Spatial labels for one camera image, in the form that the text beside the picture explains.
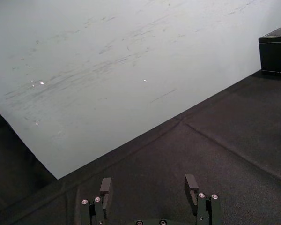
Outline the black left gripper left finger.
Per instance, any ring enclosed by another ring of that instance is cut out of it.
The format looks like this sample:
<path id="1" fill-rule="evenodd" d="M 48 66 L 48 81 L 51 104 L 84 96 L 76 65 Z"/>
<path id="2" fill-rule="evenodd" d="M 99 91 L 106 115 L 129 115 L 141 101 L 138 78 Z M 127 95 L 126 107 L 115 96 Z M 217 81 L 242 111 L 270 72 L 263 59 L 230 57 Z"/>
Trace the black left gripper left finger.
<path id="1" fill-rule="evenodd" d="M 112 178 L 103 178 L 99 195 L 81 201 L 81 225 L 106 225 L 112 202 Z"/>

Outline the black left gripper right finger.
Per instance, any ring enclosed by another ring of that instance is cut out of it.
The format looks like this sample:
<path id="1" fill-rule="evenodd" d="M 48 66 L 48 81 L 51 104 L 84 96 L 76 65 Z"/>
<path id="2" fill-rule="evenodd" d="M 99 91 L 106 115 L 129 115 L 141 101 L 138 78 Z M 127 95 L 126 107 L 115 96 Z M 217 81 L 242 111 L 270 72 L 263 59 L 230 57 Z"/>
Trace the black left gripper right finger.
<path id="1" fill-rule="evenodd" d="M 196 217 L 197 225 L 221 225 L 221 206 L 218 194 L 207 195 L 200 191 L 192 174 L 185 175 L 185 194 Z"/>

